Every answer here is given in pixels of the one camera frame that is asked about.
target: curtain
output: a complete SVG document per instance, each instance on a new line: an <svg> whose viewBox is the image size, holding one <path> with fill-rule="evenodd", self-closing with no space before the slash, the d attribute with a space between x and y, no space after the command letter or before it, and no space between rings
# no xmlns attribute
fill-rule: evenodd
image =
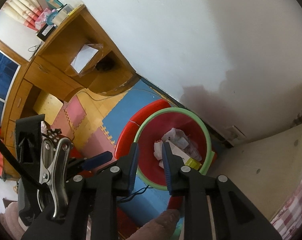
<svg viewBox="0 0 302 240"><path fill-rule="evenodd" d="M7 0L2 10L23 25L37 31L35 21L43 9L37 0Z"/></svg>

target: wall socket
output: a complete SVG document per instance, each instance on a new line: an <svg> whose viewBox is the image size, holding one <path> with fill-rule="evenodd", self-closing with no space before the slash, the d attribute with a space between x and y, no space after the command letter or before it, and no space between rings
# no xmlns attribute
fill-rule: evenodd
<svg viewBox="0 0 302 240"><path fill-rule="evenodd" d="M229 141L233 141L234 139L243 140L246 138L246 136L235 125L226 128L226 130L229 132L229 136L227 138Z"/></svg>

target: green plastic object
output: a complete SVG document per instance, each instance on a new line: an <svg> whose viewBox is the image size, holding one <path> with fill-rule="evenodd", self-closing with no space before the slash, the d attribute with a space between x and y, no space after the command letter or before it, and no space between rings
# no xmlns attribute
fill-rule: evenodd
<svg viewBox="0 0 302 240"><path fill-rule="evenodd" d="M179 108L179 107L169 107L169 108L165 108L165 109L161 109L157 112L155 112L154 114L150 115L140 126L135 138L134 138L134 142L138 142L139 137L141 135L142 130L145 128L145 126L156 116L160 115L160 114L164 114L164 113L172 113L172 112L176 112L176 113L181 113L181 114L185 114L187 116L189 116L190 118L192 118L194 121L197 122L197 124L201 127L205 139L206 139L206 143L207 143L207 154L205 157L205 161L203 163L203 166L201 167L201 169L199 170L199 172L202 175L206 175L206 173L208 172L208 169L211 165L212 159L214 157L214 152L212 151L212 147L211 147L211 138L209 135L209 131L206 128L205 124L202 122L202 120L194 113L192 113L189 110L183 109L183 108ZM140 168L138 167L137 170L137 174L140 177L140 179L142 179L142 181L147 184L150 185L153 188L159 189L159 190L168 190L166 186L162 186L159 184L156 184L152 181L150 181L146 176L144 176L144 174L142 173L142 171L140 170Z"/></svg>

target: yellow wooden panel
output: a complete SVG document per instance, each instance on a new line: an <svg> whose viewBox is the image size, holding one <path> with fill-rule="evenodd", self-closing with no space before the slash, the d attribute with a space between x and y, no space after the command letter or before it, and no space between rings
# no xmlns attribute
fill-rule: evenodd
<svg viewBox="0 0 302 240"><path fill-rule="evenodd" d="M45 121L52 125L63 105L55 96L41 91L33 109L37 114L45 114Z"/></svg>

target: silver screw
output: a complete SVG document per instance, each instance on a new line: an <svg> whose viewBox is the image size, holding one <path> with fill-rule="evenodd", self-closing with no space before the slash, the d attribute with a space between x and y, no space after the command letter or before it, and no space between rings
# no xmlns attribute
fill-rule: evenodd
<svg viewBox="0 0 302 240"><path fill-rule="evenodd" d="M73 177L73 180L75 181L75 182L79 182L79 181L82 181L82 176L81 175L76 175L76 176L74 176Z"/></svg>
<svg viewBox="0 0 302 240"><path fill-rule="evenodd" d="M228 177L225 175L220 175L218 176L218 180L221 182L227 182L228 181Z"/></svg>
<svg viewBox="0 0 302 240"><path fill-rule="evenodd" d="M118 166L113 166L110 168L110 171L114 172L114 173L118 172L119 170L120 170L120 168Z"/></svg>
<svg viewBox="0 0 302 240"><path fill-rule="evenodd" d="M181 171L183 172L189 172L191 170L191 168L189 166L182 166L181 167Z"/></svg>

